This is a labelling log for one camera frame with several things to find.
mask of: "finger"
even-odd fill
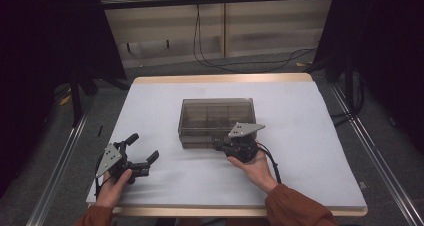
[[[130,179],[131,175],[132,175],[131,169],[125,170],[125,172],[119,178],[118,182],[116,182],[115,186],[122,189],[127,183],[128,179]]]
[[[106,171],[104,174],[103,174],[103,183],[106,181],[106,180],[108,180],[109,178],[110,178],[110,173],[109,173],[109,171]]]
[[[240,162],[240,160],[236,159],[233,156],[229,156],[227,157],[227,160],[232,163],[234,166],[236,166],[237,168],[243,169],[244,164],[242,162]]]

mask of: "metal bar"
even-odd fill
[[[71,68],[72,71],[69,81],[71,83],[72,107],[74,109],[74,122],[72,123],[72,127],[76,127],[83,113],[81,108],[81,97],[79,93],[77,70],[75,67]]]
[[[345,102],[346,98],[343,94],[343,91],[340,89],[340,87],[336,87],[334,85],[332,86],[332,89],[343,111],[345,113],[349,112],[349,107]],[[405,189],[397,180],[396,176],[393,174],[390,167],[387,165],[361,120],[355,116],[350,120],[350,123],[408,224],[411,226],[424,225],[424,221],[419,214],[419,211],[417,210],[409,195],[406,193]]]
[[[52,175],[44,188],[44,191],[41,197],[38,199],[38,202],[32,211],[27,226],[41,226],[44,223],[44,220],[47,216],[47,213],[51,207],[53,199],[56,195],[56,192],[59,188],[59,184],[62,180],[62,177],[65,173],[66,167],[68,165],[69,159],[71,158],[72,152],[75,148],[75,145],[81,135],[81,132],[84,128],[85,122],[87,120],[87,114],[90,111],[90,108],[93,104],[93,97],[90,97],[89,102],[84,110],[79,123],[74,127],[69,135],[68,141],[63,148],[62,154],[59,157],[59,160],[56,164],[56,167],[53,170]]]
[[[353,62],[352,58],[347,53],[346,68],[345,68],[345,101],[351,112],[355,112],[355,104],[353,103]]]
[[[105,1],[100,4],[86,4],[70,6],[71,8],[83,9],[128,9],[128,8],[149,8],[164,6],[183,6],[183,5],[201,5],[201,4],[221,4],[221,3],[246,3],[261,1],[282,1],[282,0],[119,0]]]

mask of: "forearm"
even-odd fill
[[[111,208],[91,206],[75,226],[109,226],[112,222],[112,216]]]
[[[326,207],[283,184],[268,193],[265,206],[272,226],[337,225]]]

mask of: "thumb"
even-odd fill
[[[122,189],[127,183],[128,179],[130,179],[131,175],[132,175],[131,169],[125,170],[125,172],[119,178],[118,182],[116,182],[115,187]]]

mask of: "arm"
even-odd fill
[[[115,183],[109,172],[103,176],[103,185],[96,203],[89,207],[76,226],[109,226],[112,222],[113,209],[121,198],[122,189],[131,177],[131,169],[127,169]]]
[[[246,164],[234,157],[228,157],[228,161],[243,170],[253,184],[268,194],[265,206],[271,225],[337,225],[331,212],[323,205],[278,184],[262,151],[258,152],[252,162]]]

